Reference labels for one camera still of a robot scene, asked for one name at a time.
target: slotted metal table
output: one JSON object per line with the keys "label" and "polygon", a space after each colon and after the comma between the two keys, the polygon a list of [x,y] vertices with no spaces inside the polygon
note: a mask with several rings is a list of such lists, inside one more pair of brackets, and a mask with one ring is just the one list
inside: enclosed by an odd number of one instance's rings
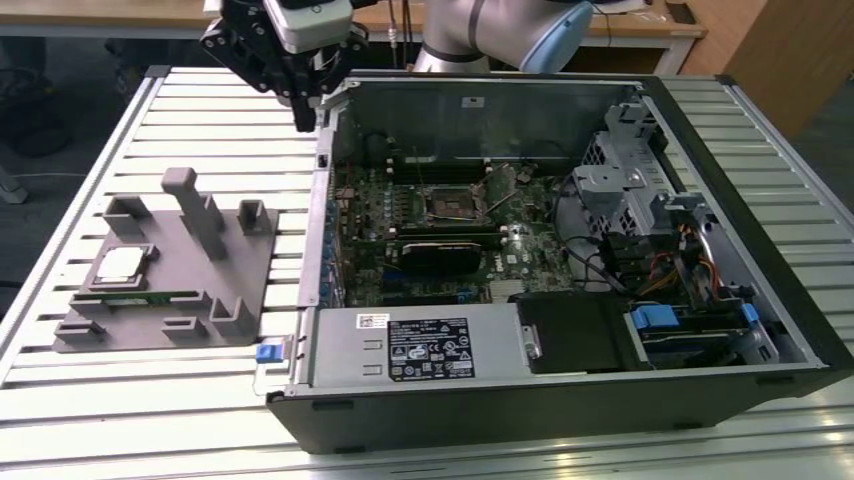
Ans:
{"label": "slotted metal table", "polygon": [[[708,78],[666,84],[854,347],[851,214],[736,87]],[[313,147],[275,98],[225,70],[173,68],[145,79],[0,325],[4,479],[854,476],[854,379],[710,429],[311,456],[253,393],[253,347],[53,353],[53,329],[106,233],[109,196],[176,208],[157,193],[172,166],[196,169],[221,208],[260,198],[280,210],[261,336],[293,332]],[[675,165],[691,187],[684,162]]]}

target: white sticker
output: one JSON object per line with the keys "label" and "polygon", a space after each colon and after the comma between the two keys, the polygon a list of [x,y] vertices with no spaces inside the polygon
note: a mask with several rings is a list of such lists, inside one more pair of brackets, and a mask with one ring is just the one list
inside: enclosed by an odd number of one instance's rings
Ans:
{"label": "white sticker", "polygon": [[463,108],[483,108],[485,106],[484,97],[463,97]]}
{"label": "white sticker", "polygon": [[359,313],[356,314],[356,328],[387,328],[387,313]]}

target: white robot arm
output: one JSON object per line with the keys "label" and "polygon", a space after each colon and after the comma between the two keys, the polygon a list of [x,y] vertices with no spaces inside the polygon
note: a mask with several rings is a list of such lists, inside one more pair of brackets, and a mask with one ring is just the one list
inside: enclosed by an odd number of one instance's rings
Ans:
{"label": "white robot arm", "polygon": [[[353,10],[377,0],[220,0],[203,49],[260,92],[272,90],[313,131],[315,108],[367,48]],[[575,0],[431,0],[420,72],[488,72],[493,57],[527,73],[553,73],[580,45],[592,4]],[[317,53],[328,59],[317,66]]]}

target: power supply label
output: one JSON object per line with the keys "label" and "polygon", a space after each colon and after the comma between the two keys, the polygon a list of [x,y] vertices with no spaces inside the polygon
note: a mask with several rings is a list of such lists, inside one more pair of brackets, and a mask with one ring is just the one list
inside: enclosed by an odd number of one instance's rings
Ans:
{"label": "power supply label", "polygon": [[395,382],[473,376],[468,319],[388,321],[388,377]]}

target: blue tab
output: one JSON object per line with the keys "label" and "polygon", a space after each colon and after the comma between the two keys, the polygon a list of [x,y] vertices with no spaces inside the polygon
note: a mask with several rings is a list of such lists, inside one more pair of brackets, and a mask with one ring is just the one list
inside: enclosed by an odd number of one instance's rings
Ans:
{"label": "blue tab", "polygon": [[742,303],[742,314],[748,323],[759,321],[759,312],[756,312],[756,307],[752,306],[752,303]]}
{"label": "blue tab", "polygon": [[640,305],[631,312],[635,328],[678,327],[679,319],[670,305]]}
{"label": "blue tab", "polygon": [[281,363],[284,362],[284,345],[260,344],[255,351],[256,363]]}

